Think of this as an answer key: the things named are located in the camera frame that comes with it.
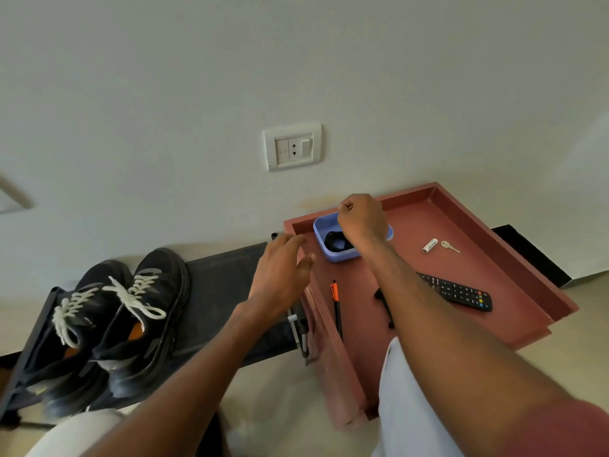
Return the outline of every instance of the forearm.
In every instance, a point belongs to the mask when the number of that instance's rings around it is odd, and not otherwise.
[[[386,243],[358,250],[383,289],[417,382],[465,453],[494,454],[530,410],[569,397],[446,303]]]
[[[259,301],[241,303],[220,333],[86,457],[194,455],[243,359],[270,321]]]

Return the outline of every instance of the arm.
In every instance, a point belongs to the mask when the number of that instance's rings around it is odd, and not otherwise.
[[[379,202],[356,194],[339,212],[345,236],[383,289],[417,382],[463,453],[495,455],[531,411],[570,398],[416,275],[387,244]]]
[[[85,456],[194,455],[246,354],[309,284],[315,256],[298,264],[296,259],[304,241],[283,235],[271,242],[249,299],[235,308],[220,333]]]

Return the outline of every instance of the white shoelace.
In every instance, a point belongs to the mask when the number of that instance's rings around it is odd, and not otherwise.
[[[142,325],[144,321],[142,321],[141,316],[135,311],[135,309],[139,309],[141,313],[151,319],[164,319],[167,317],[167,313],[160,308],[155,307],[147,307],[141,301],[141,295],[146,293],[146,289],[149,288],[154,281],[158,278],[158,276],[135,276],[135,281],[133,286],[126,289],[120,282],[114,279],[112,276],[110,277],[110,281],[113,286],[108,285],[102,288],[102,290],[107,290],[111,292],[116,292],[119,300],[125,307],[131,311],[131,313],[137,317]]]
[[[61,304],[55,307],[52,322],[55,325],[57,336],[62,340],[62,345],[78,348],[78,340],[72,340],[66,320],[68,317],[75,317],[78,310],[82,308],[83,303],[87,302],[98,290],[99,288],[95,287],[82,293],[74,292],[69,299],[64,298]]]

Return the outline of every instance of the silver key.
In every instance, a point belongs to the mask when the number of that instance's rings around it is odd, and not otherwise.
[[[440,245],[442,245],[444,248],[450,248],[451,250],[454,250],[457,253],[461,253],[460,251],[458,251],[455,247],[453,247],[452,245],[450,245],[448,242],[446,241],[442,241],[440,243]]]

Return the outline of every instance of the white pants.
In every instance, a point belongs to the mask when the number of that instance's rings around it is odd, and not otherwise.
[[[373,457],[462,457],[410,371],[400,341],[387,349],[379,388],[381,437]],[[75,415],[46,433],[26,457],[78,457],[123,415],[114,409]]]

